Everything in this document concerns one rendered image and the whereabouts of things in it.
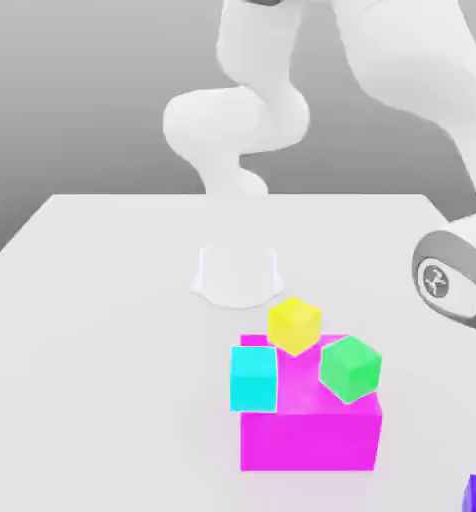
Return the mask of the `small yellow cube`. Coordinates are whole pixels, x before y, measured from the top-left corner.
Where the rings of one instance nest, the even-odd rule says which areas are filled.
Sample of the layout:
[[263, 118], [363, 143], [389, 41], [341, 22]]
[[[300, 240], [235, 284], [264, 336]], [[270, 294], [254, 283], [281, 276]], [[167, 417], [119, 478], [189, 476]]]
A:
[[299, 298], [291, 297], [268, 312], [268, 341], [297, 357], [320, 338], [322, 311]]

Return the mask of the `small cyan cube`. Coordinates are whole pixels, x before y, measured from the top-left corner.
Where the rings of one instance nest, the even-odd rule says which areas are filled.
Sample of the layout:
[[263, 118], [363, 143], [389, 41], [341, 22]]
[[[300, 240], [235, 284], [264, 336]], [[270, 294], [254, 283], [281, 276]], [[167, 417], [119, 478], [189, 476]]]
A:
[[230, 357], [230, 410], [273, 413], [277, 393], [276, 350], [269, 346], [234, 346]]

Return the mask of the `small green cube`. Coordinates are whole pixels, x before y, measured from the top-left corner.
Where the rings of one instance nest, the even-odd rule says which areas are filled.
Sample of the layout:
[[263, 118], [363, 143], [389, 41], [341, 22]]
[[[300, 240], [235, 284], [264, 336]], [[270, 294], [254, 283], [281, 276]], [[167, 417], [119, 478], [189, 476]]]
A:
[[319, 380], [343, 403], [376, 391], [382, 355], [359, 338], [347, 336], [321, 349]]

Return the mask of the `large magenta box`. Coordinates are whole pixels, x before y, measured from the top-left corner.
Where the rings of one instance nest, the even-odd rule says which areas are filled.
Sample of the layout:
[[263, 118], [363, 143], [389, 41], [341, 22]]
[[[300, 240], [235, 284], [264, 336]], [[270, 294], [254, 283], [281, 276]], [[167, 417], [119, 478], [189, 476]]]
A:
[[319, 381], [323, 335], [297, 357], [277, 351], [277, 409], [240, 414], [243, 471], [371, 471], [382, 427], [376, 393], [343, 403]]

